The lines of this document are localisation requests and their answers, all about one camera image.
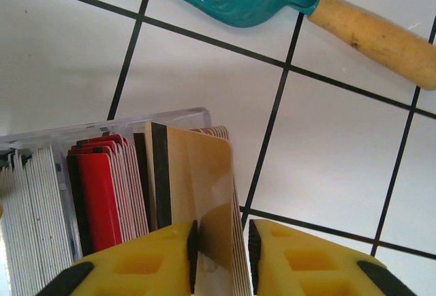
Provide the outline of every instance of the wooden handle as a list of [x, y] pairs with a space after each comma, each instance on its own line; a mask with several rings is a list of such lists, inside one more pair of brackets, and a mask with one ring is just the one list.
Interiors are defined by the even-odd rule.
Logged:
[[320, 0], [309, 20], [419, 87], [436, 89], [436, 47], [340, 0]]

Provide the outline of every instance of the card dispenser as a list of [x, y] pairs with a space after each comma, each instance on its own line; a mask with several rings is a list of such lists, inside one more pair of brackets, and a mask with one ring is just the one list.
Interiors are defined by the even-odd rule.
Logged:
[[[74, 177], [70, 179], [68, 173], [68, 155], [88, 152], [77, 151], [81, 149], [78, 141], [118, 134], [125, 139], [125, 162], [136, 165], [137, 161], [144, 161], [140, 158], [141, 154], [136, 154], [138, 158], [137, 161], [134, 160], [133, 149], [142, 142], [137, 137], [145, 133], [147, 121], [185, 129], [212, 125], [205, 108], [191, 108], [0, 137], [0, 200], [3, 206], [3, 217], [0, 220], [0, 285], [6, 285], [10, 295], [36, 294], [62, 269], [69, 267], [84, 253], [92, 251], [91, 243], [88, 243], [90, 248], [86, 249], [83, 248], [86, 242], [80, 240], [80, 237], [86, 239], [86, 234], [79, 235], [79, 228], [86, 228], [83, 227], [80, 213], [86, 210], [87, 204], [85, 201], [81, 208], [73, 201], [72, 184], [77, 181], [72, 181]], [[94, 146], [96, 145], [92, 145], [92, 152], [100, 153]], [[111, 182], [117, 211], [121, 211], [118, 205], [125, 200], [125, 195], [121, 192], [125, 181], [121, 181], [117, 173], [121, 172], [123, 165], [106, 154], [109, 152], [108, 146], [100, 148], [101, 153], [93, 156], [105, 157], [106, 162], [111, 161]], [[85, 165], [85, 162], [73, 161], [69, 165], [80, 166]], [[137, 188], [140, 183], [144, 184], [147, 176], [142, 172], [133, 174], [133, 171], [129, 171], [129, 179], [136, 188], [132, 194], [139, 204], [141, 193], [144, 201], [148, 197], [144, 190]], [[149, 217], [150, 213], [145, 213], [142, 217], [132, 217], [127, 212], [120, 213], [120, 222], [126, 226], [131, 224], [130, 232], [121, 231], [121, 236], [114, 238], [127, 238], [130, 233], [144, 233], [143, 224]]]

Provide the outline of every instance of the trowel handle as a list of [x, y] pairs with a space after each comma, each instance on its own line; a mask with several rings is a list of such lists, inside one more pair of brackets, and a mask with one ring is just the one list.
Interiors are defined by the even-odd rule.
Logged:
[[341, 0], [320, 0], [309, 20], [419, 87], [436, 89], [436, 47]]

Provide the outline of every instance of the white tile floor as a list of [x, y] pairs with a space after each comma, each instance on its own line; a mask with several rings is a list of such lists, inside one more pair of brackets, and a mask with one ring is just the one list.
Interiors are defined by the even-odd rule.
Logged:
[[[348, 1], [426, 39], [435, 24], [436, 0]], [[141, 2], [0, 0], [0, 134], [104, 120]], [[289, 73], [269, 146], [262, 147], [297, 13], [285, 9], [245, 30], [180, 0], [149, 0], [145, 14], [155, 26], [141, 26], [117, 117], [205, 106], [216, 124], [230, 129], [241, 205], [262, 154], [254, 209], [375, 237], [414, 95], [411, 83], [304, 20], [292, 65], [342, 88]], [[227, 44], [214, 46], [201, 35]], [[354, 87], [364, 95], [350, 91]], [[417, 108], [381, 241], [423, 257], [382, 247], [376, 256], [419, 295], [434, 295], [436, 93], [421, 91]]]

